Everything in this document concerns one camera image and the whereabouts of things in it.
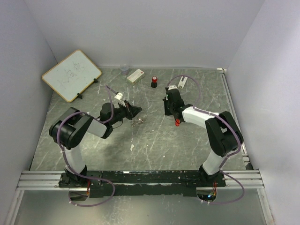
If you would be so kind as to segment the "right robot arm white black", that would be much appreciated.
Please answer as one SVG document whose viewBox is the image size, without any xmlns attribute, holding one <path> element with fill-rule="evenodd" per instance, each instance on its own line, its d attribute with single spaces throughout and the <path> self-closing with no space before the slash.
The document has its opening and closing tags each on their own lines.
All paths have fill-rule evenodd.
<svg viewBox="0 0 300 225">
<path fill-rule="evenodd" d="M 166 87 L 163 102 L 165 115 L 172 115 L 176 126 L 186 122 L 206 129 L 211 151 L 199 168 L 199 182 L 203 186 L 210 186 L 228 157 L 234 155 L 236 150 L 240 151 L 244 142 L 233 116 L 228 111 L 208 112 L 185 104 L 175 85 Z"/>
</svg>

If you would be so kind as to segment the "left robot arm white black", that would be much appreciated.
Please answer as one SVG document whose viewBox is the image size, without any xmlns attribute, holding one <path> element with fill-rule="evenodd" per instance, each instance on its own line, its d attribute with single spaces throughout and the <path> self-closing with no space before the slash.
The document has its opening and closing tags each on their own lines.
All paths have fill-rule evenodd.
<svg viewBox="0 0 300 225">
<path fill-rule="evenodd" d="M 50 126 L 49 135 L 55 143 L 60 143 L 65 151 L 68 164 L 75 171 L 70 181 L 76 187 L 87 183 L 87 166 L 83 162 L 79 144 L 86 133 L 106 139 L 113 132 L 113 125 L 124 118 L 132 120 L 142 111 L 141 107 L 131 105 L 124 101 L 118 108 L 110 103 L 102 105 L 100 115 L 94 118 L 90 115 L 79 113 L 79 110 L 70 107 L 55 123 Z"/>
</svg>

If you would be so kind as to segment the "large metal keyring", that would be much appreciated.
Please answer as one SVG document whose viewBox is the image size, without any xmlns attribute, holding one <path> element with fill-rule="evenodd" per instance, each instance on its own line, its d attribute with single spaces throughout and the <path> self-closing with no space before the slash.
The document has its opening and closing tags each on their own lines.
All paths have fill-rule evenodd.
<svg viewBox="0 0 300 225">
<path fill-rule="evenodd" d="M 140 112 L 138 113 L 138 115 L 136 116 L 136 123 L 144 123 L 147 120 L 148 114 L 146 112 Z"/>
</svg>

